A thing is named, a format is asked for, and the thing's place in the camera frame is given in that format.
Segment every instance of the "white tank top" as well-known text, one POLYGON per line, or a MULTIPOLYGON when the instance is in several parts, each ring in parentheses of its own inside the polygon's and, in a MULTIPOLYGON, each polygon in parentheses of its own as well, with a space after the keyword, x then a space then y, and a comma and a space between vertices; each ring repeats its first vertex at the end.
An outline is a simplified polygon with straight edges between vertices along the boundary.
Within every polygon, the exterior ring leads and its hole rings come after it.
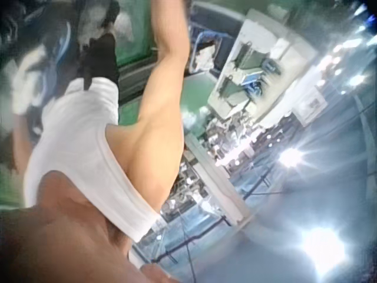
POLYGON ((65 96, 47 105, 43 134, 32 152, 24 178, 25 204, 37 203, 41 179, 50 171, 66 175, 115 226, 138 242, 159 214, 135 190, 116 161, 106 137, 118 124, 118 88, 106 78, 70 83, 65 96))

